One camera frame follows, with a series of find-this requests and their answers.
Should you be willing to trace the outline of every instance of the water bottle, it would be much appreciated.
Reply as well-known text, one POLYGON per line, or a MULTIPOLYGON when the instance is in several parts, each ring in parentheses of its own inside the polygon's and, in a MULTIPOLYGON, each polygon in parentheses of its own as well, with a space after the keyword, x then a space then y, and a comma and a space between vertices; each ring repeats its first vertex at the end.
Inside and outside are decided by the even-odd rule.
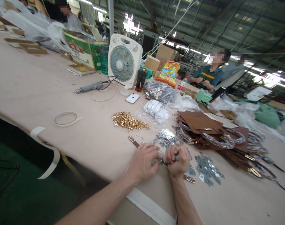
POLYGON ((180 83, 180 85, 178 86, 179 90, 182 90, 186 84, 186 82, 188 81, 188 76, 186 76, 180 83))

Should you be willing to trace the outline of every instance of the fan knob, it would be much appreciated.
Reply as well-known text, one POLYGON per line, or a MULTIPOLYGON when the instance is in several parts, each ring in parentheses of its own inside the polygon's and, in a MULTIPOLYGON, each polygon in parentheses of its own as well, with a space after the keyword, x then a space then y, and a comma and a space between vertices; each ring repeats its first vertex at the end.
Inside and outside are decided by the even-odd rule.
POLYGON ((137 45, 134 45, 133 46, 133 51, 137 51, 137 49, 138 49, 137 45))

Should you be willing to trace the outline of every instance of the green bag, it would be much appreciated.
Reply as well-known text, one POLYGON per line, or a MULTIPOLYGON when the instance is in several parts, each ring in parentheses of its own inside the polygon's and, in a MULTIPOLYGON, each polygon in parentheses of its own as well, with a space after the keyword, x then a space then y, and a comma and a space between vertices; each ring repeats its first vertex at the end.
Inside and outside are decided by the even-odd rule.
POLYGON ((280 125, 280 119, 276 110, 267 104, 258 104, 260 104, 260 108, 254 112, 256 120, 276 129, 280 125))

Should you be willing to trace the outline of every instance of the hand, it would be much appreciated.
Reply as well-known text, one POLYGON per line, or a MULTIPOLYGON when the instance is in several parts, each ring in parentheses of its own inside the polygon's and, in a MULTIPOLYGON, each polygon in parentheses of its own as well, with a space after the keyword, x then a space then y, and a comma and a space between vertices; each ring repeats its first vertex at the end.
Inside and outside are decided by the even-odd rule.
POLYGON ((187 171, 190 157, 184 145, 173 145, 165 152, 166 159, 169 161, 168 170, 171 178, 183 179, 183 174, 187 171), (176 160, 176 155, 179 153, 180 159, 176 160))
POLYGON ((203 81, 203 78, 202 77, 198 77, 197 79, 196 79, 196 83, 201 83, 203 81))
POLYGON ((208 86, 210 84, 210 82, 208 80, 204 80, 203 85, 204 86, 208 86))
POLYGON ((135 156, 130 162, 126 173, 138 183, 154 176, 159 169, 160 163, 156 162, 152 165, 152 160, 154 158, 161 158, 157 150, 159 150, 159 147, 154 146, 153 143, 144 143, 140 145, 137 148, 135 156))

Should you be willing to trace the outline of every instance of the fan grille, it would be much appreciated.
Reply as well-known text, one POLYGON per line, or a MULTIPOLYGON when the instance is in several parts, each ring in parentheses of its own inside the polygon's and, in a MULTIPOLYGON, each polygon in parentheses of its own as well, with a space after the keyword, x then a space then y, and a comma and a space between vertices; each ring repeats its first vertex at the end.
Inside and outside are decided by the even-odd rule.
POLYGON ((116 46, 110 55, 110 66, 114 76, 120 81, 128 81, 134 74, 134 59, 130 51, 124 46, 116 46), (120 71, 116 67, 116 62, 120 60, 123 63, 123 69, 120 71))

